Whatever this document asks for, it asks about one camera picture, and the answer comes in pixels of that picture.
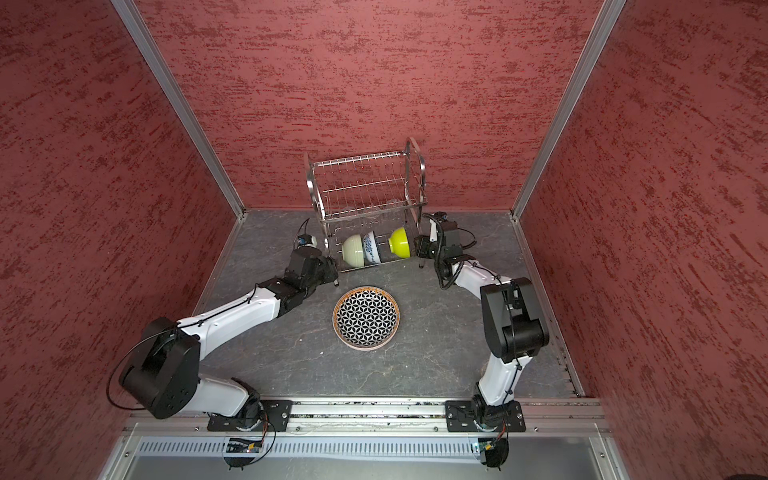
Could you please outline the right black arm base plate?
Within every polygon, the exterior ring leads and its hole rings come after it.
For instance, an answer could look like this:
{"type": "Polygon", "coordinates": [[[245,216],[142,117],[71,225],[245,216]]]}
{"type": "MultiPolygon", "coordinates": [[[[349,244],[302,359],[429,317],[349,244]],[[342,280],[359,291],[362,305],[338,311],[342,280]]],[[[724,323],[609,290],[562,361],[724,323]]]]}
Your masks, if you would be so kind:
{"type": "Polygon", "coordinates": [[[445,402],[445,418],[449,432],[522,433],[526,424],[521,404],[509,401],[503,406],[488,406],[481,397],[445,402]]]}

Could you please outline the lime green bowl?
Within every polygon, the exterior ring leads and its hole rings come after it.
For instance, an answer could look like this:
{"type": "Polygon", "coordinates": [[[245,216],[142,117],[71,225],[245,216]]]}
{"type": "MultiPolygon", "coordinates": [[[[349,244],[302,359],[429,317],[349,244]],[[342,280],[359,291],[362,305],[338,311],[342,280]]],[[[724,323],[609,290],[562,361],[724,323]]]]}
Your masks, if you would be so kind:
{"type": "Polygon", "coordinates": [[[390,252],[398,258],[407,259],[411,257],[410,243],[406,229],[400,227],[392,232],[388,239],[390,252]]]}

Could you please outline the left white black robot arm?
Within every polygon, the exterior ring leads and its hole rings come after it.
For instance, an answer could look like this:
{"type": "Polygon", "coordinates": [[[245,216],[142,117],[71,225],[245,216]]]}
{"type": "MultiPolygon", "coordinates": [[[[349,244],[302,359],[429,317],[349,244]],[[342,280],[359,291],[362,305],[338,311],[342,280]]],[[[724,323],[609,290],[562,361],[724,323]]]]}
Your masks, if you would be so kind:
{"type": "Polygon", "coordinates": [[[291,252],[281,277],[258,282],[241,298],[193,317],[159,317],[123,361],[119,385],[156,419],[179,413],[222,418],[234,430],[266,428],[260,394],[239,379],[204,375],[200,363],[215,349],[299,307],[317,287],[338,283],[336,262],[312,246],[291,252]]]}

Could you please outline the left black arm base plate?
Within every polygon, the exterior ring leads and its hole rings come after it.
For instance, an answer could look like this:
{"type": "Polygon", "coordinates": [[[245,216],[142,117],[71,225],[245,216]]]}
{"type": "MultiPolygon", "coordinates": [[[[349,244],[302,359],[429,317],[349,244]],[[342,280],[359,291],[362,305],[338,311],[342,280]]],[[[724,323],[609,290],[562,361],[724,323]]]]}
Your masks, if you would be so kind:
{"type": "Polygon", "coordinates": [[[277,432],[285,432],[293,405],[294,402],[287,399],[249,400],[234,417],[211,413],[207,430],[255,435],[272,427],[277,432]]]}

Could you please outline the steel two-tier dish rack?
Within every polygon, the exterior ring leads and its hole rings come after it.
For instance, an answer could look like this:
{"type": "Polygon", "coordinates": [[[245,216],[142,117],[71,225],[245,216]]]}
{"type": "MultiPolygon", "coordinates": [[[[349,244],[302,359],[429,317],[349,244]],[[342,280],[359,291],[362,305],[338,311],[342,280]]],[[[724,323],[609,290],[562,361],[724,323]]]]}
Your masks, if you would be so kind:
{"type": "Polygon", "coordinates": [[[410,137],[401,150],[335,159],[303,156],[306,182],[322,234],[320,248],[341,272],[351,272],[412,259],[413,239],[420,233],[427,205],[426,161],[417,141],[410,137]],[[388,239],[406,229],[411,257],[390,252],[388,239]],[[382,262],[352,268],[342,258],[342,243],[351,235],[374,231],[382,262]]]}

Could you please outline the white patterned deep plate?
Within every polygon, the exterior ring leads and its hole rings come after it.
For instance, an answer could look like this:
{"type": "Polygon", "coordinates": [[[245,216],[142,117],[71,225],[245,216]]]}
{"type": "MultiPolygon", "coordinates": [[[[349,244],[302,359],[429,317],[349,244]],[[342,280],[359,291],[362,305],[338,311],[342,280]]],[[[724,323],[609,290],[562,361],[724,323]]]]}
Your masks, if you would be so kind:
{"type": "Polygon", "coordinates": [[[373,351],[389,343],[400,325],[394,297],[374,286],[346,292],[336,303],[332,322],[337,337],[358,351],[373,351]]]}

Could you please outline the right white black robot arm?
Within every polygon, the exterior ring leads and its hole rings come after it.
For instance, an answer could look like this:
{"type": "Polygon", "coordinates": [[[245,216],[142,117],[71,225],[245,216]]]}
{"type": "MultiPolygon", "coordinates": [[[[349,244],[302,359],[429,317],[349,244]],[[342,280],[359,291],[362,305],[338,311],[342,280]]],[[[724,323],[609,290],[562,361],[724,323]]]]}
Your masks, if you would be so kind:
{"type": "Polygon", "coordinates": [[[441,289],[463,288],[481,305],[490,357],[469,401],[472,427],[497,435],[522,431],[515,388],[525,367],[549,343],[532,283],[500,275],[467,254],[476,242],[463,244],[463,229],[456,223],[432,215],[428,219],[430,232],[414,239],[417,257],[433,262],[441,289]]]}

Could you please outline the blue floral white bowl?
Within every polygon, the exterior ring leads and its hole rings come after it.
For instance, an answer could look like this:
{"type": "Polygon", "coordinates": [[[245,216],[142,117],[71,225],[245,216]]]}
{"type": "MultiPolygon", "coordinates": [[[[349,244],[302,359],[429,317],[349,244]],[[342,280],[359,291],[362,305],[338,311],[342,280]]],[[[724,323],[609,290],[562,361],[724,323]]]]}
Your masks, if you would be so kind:
{"type": "Polygon", "coordinates": [[[367,262],[370,264],[380,264],[382,262],[374,231],[370,231],[362,237],[362,247],[367,262]]]}

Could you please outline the pale green bowl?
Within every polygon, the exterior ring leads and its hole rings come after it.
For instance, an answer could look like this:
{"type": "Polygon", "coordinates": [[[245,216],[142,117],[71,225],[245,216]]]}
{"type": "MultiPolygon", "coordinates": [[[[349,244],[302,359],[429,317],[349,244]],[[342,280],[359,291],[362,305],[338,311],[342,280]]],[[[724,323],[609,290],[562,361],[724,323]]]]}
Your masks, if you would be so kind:
{"type": "Polygon", "coordinates": [[[342,258],[352,268],[365,266],[364,248],[360,234],[351,235],[342,243],[342,258]]]}

